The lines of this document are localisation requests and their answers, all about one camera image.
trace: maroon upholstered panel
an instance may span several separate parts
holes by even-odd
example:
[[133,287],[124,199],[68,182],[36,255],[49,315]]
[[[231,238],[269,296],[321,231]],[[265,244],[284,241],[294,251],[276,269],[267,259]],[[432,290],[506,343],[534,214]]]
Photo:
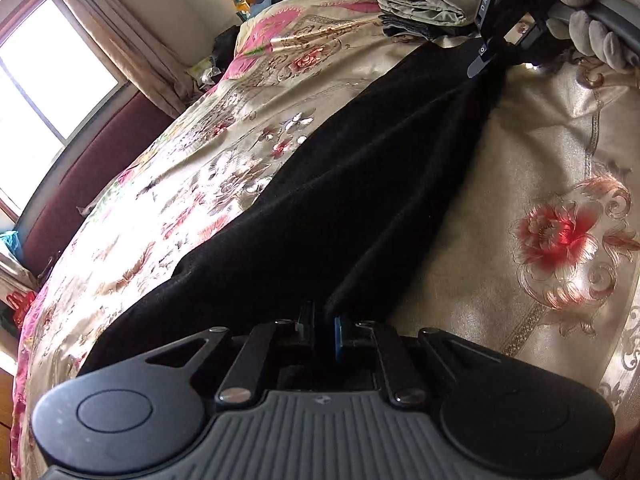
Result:
[[22,244],[24,266],[40,274],[49,257],[63,251],[82,225],[78,206],[90,203],[172,121],[140,92],[124,105],[66,172],[38,216]]

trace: gray ribbed surface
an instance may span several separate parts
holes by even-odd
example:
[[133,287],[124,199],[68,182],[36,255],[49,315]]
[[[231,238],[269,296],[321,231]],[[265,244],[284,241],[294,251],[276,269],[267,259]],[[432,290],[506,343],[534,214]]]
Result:
[[[252,410],[221,415],[180,462],[147,478],[207,480],[498,480],[444,441],[427,415],[375,392],[271,392]],[[593,472],[575,480],[598,478]]]

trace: swirl embroidery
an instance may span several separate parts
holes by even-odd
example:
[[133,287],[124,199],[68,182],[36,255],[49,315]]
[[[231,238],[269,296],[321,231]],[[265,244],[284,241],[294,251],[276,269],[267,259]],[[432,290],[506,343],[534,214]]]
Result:
[[594,164],[593,174],[530,209],[511,229],[518,282],[547,307],[539,324],[557,324],[563,336],[577,326],[595,335],[593,319],[616,288],[617,269],[640,251],[625,219],[631,209],[625,171]]

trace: window frame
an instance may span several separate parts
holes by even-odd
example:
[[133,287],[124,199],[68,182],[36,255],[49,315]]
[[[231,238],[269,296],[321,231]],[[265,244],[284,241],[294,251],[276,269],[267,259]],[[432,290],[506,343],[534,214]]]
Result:
[[[0,46],[11,36],[11,34],[46,0],[22,0],[9,15],[0,22]],[[14,83],[14,86],[20,92],[22,97],[27,101],[29,106],[38,115],[38,117],[45,123],[46,127],[51,131],[51,134],[55,136],[60,143],[62,143],[62,152],[72,141],[72,139],[91,121],[95,114],[111,99],[123,86],[128,83],[126,76],[114,65],[104,51],[93,40],[91,35],[84,30],[84,27],[78,22],[74,14],[63,0],[51,0],[55,6],[60,10],[62,15],[71,24],[78,36],[84,41],[89,49],[94,53],[94,56],[100,60],[102,65],[111,73],[116,79],[117,84],[108,92],[95,107],[89,111],[86,117],[80,121],[78,126],[71,132],[71,134],[65,138],[56,127],[51,124],[44,113],[38,108],[38,106],[31,100],[24,89],[20,86],[10,73],[10,71],[4,65],[4,62],[0,59],[0,70],[3,70],[6,75]],[[2,191],[0,188],[0,210],[2,210],[13,222],[17,222],[19,216],[22,213],[22,208],[18,207],[12,200]]]

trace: gray glove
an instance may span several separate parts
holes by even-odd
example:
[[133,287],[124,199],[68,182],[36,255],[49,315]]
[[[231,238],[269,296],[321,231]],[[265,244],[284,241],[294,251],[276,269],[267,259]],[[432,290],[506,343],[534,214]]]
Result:
[[[570,7],[585,7],[593,0],[560,0]],[[640,0],[626,0],[640,7]],[[586,12],[578,10],[571,16],[569,26],[565,23],[549,19],[546,22],[549,31],[559,40],[573,40],[575,47],[585,56],[597,56],[616,72],[629,73],[640,66],[640,59],[631,52],[620,38],[609,32],[602,23],[592,20]]]

